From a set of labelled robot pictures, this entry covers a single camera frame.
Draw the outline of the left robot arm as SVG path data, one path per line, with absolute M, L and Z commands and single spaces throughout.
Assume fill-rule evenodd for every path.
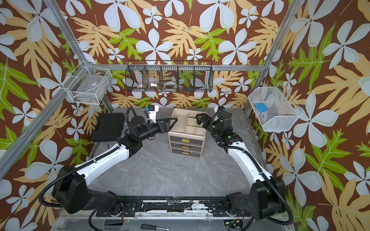
M 170 132 L 177 121 L 176 117 L 171 117 L 149 124 L 142 116 L 133 117 L 128 123 L 127 133 L 106 152 L 84 164 L 61 168 L 57 178 L 39 194 L 39 203 L 45 207 L 64 208 L 69 214 L 97 210 L 117 216 L 123 207 L 122 199 L 114 192 L 91 190 L 88 186 L 105 171 L 136 154 L 144 140 Z

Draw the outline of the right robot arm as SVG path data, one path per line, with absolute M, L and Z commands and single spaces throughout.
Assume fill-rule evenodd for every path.
M 218 107 L 213 116 L 196 115 L 197 124 L 210 132 L 216 144 L 240 167 L 251 188 L 248 194 L 231 193 L 225 197 L 228 214 L 246 213 L 254 220 L 267 219 L 279 225 L 293 224 L 294 217 L 285 196 L 285 183 L 273 177 L 252 156 L 242 138 L 233 131 L 232 114 Z

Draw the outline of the beige drawer organizer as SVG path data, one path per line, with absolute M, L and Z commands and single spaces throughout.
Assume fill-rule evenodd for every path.
M 175 108 L 172 117 L 178 121 L 168 133 L 171 152 L 173 154 L 198 157 L 203 152 L 206 130 L 197 124 L 196 116 L 202 112 Z

